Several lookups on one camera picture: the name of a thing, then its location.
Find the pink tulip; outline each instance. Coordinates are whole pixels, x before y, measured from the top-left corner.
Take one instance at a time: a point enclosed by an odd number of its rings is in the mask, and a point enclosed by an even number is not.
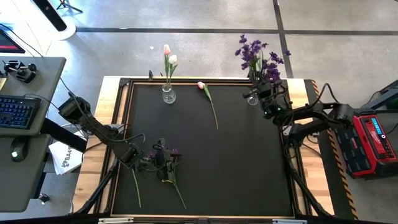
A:
[[[203,82],[198,82],[198,87],[199,87],[199,89],[204,89],[205,88],[205,85],[206,84],[204,84]]]
[[[172,51],[170,50],[170,46],[168,44],[164,45],[163,53],[165,55],[169,55]]]

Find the table leg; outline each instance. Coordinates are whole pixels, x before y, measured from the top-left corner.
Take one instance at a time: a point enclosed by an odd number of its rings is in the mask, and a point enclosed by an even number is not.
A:
[[[45,118],[41,130],[42,134],[49,134],[54,139],[67,144],[68,146],[84,152],[86,149],[87,141],[81,137],[74,135],[73,133],[67,131],[63,127],[59,126],[57,123]]]

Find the yellow black striped tape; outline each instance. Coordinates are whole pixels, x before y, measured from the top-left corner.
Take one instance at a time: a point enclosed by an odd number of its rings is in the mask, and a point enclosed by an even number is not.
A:
[[[315,93],[317,94],[317,97],[319,97],[319,91],[318,91],[317,83],[315,83],[315,81],[312,81],[312,84],[313,84]],[[344,185],[344,188],[346,190],[348,202],[349,202],[349,205],[351,206],[351,212],[354,215],[354,219],[358,220],[358,214],[356,213],[356,209],[355,209],[355,205],[354,205],[354,199],[353,199],[353,196],[351,195],[351,191],[349,190],[349,187],[348,187],[348,183],[347,183],[347,179],[346,179],[346,176],[345,176],[345,173],[344,173],[343,165],[340,162],[340,157],[338,155],[338,151],[337,151],[337,148],[336,148],[336,142],[335,142],[335,139],[333,137],[333,132],[330,129],[328,129],[327,132],[328,132],[328,135],[329,135],[331,148],[333,149],[333,152],[335,154],[335,159],[336,159],[336,163],[337,163],[337,166],[338,166],[338,169],[339,169],[339,172],[340,172],[341,180],[343,181],[343,185]]]

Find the gray desk surface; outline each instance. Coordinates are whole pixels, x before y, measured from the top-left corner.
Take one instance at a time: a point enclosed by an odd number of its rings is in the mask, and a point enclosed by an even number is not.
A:
[[[36,77],[28,84],[22,83],[9,75],[4,86],[0,90],[1,95],[23,96],[27,93],[33,93],[50,101],[61,77],[65,62],[67,61],[65,58],[61,57],[0,57],[0,60],[6,63],[8,60],[20,60],[26,66],[29,63],[34,63],[37,66]],[[49,105],[50,103],[46,100],[41,101],[36,117],[29,130],[0,128],[0,136],[39,134]]]
[[[23,212],[36,190],[50,135],[32,136],[27,157],[11,160],[10,145],[14,138],[0,138],[0,212]]]

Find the concrete floor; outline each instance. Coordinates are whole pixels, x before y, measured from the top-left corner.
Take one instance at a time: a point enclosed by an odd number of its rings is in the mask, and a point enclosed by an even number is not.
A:
[[[52,2],[54,6],[58,5],[57,0]],[[0,3],[0,11],[5,8],[1,4],[5,3]],[[162,71],[164,44],[170,44],[178,55],[180,65],[176,76],[245,77],[246,72],[239,68],[240,59],[234,56],[239,47],[240,31],[223,33],[222,29],[246,29],[250,33],[248,29],[277,31],[282,28],[281,23],[279,26],[277,23],[279,13],[275,14],[273,0],[118,0],[117,3],[71,0],[71,4],[84,13],[66,9],[58,13],[74,21],[78,27],[215,29],[206,34],[186,33],[184,30],[155,33],[142,29],[135,32],[78,32],[68,40],[51,41],[40,31],[51,29],[48,22],[33,6],[20,6],[23,15],[31,13],[30,18],[47,23],[47,27],[38,27],[34,25],[36,21],[28,20],[39,39],[37,43],[21,18],[13,14],[6,17],[4,14],[9,11],[3,10],[0,22],[18,24],[16,32],[31,40],[32,46],[40,46],[47,56],[67,58],[62,77],[75,94],[91,103],[92,108],[96,106],[103,76],[147,75],[148,70],[155,74]],[[366,35],[365,32],[350,32],[397,31],[397,1],[280,0],[278,5],[281,14],[278,21],[283,23],[285,30],[322,31],[316,35],[290,35],[289,32],[286,35],[283,32],[281,35],[249,34],[250,39],[270,43],[270,50],[275,52],[282,51],[280,37],[285,36],[285,44],[292,52],[292,74],[283,71],[283,77],[293,75],[294,78],[314,79],[318,86],[328,82],[340,101],[357,107],[365,103],[373,92],[397,79],[398,33],[371,32],[372,35]],[[7,7],[15,10],[12,4]],[[340,30],[347,32],[324,32]],[[60,84],[53,102],[59,105],[67,98],[66,89]],[[323,99],[331,100],[329,94],[325,94]],[[59,124],[66,123],[53,108],[50,109],[50,119]],[[398,179],[365,182],[347,178],[361,220],[398,223]],[[43,207],[32,201],[26,212],[0,214],[0,219],[66,214],[74,185],[65,184],[64,191],[54,190],[55,187],[51,186],[58,181],[75,183],[76,177],[73,174],[70,177],[49,177],[45,186],[48,189],[46,193],[54,195],[51,202]]]

